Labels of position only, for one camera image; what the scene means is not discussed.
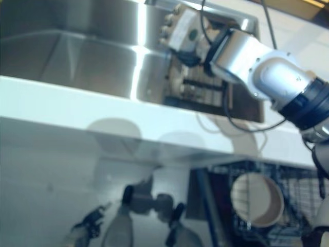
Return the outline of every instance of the wire dish rack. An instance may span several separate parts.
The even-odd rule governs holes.
[[[247,160],[215,165],[212,172],[224,175],[229,189],[239,176],[248,172],[259,172],[274,180],[280,188],[284,199],[284,212],[273,226],[251,226],[231,207],[230,219],[234,235],[245,241],[257,242],[260,246],[301,246],[300,237],[312,229],[325,191],[329,191],[329,181],[322,178],[315,169]]]

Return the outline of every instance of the sink basin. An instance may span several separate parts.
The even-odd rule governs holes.
[[[167,100],[172,58],[158,44],[158,35],[177,1],[149,2],[152,5],[124,0],[3,0],[0,73],[223,115],[220,105]],[[206,16],[217,28],[235,20],[258,35],[255,17],[210,5]],[[261,105],[242,86],[234,86],[232,96],[234,117],[262,120]]]

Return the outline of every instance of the white cup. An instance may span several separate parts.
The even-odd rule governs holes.
[[[231,201],[237,215],[255,227],[274,225],[284,209],[279,187],[272,179],[255,172],[243,174],[235,180]]]

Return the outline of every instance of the black cable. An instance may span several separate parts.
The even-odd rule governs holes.
[[[237,128],[237,129],[239,129],[241,131],[248,132],[248,133],[264,132],[264,131],[267,131],[267,130],[272,130],[272,129],[276,128],[277,126],[283,124],[286,121],[286,119],[284,119],[284,120],[278,122],[275,125],[272,125],[270,127],[263,128],[263,129],[254,129],[254,130],[245,129],[245,128],[237,125],[236,123],[234,123],[233,120],[232,120],[232,116],[231,116],[230,111],[228,109],[228,84],[227,84],[227,82],[223,82],[223,92],[222,93],[223,93],[223,96],[222,96],[222,107],[223,107],[225,116],[227,117],[227,119],[229,120],[229,122],[235,128]]]
[[[202,32],[204,33],[204,36],[205,36],[206,40],[208,41],[208,44],[211,45],[212,42],[211,42],[209,36],[206,33],[205,25],[204,25],[204,6],[205,6],[205,4],[206,4],[206,0],[202,0],[201,10],[200,10],[201,29],[202,29]]]
[[[278,47],[277,47],[277,42],[276,42],[276,38],[275,38],[275,35],[274,35],[272,22],[271,22],[271,19],[269,17],[267,4],[266,4],[265,0],[261,0],[261,3],[263,5],[263,9],[264,9],[264,12],[265,12],[265,16],[266,16],[266,20],[267,20],[267,24],[268,24],[268,28],[269,28],[269,33],[271,34],[273,48],[276,50],[276,49],[278,49]]]
[[[309,151],[312,151],[313,148],[310,147],[310,145],[308,144],[308,142],[307,142],[304,138],[302,138],[302,140],[303,140],[303,143],[304,143],[305,147],[306,147]]]

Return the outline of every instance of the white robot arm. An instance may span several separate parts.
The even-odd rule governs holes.
[[[206,74],[243,84],[254,98],[270,100],[273,110],[315,144],[313,160],[329,179],[329,83],[304,71],[290,53],[267,47],[238,25],[214,30],[199,11],[182,4],[166,16],[160,36],[160,43],[186,66],[202,64]]]

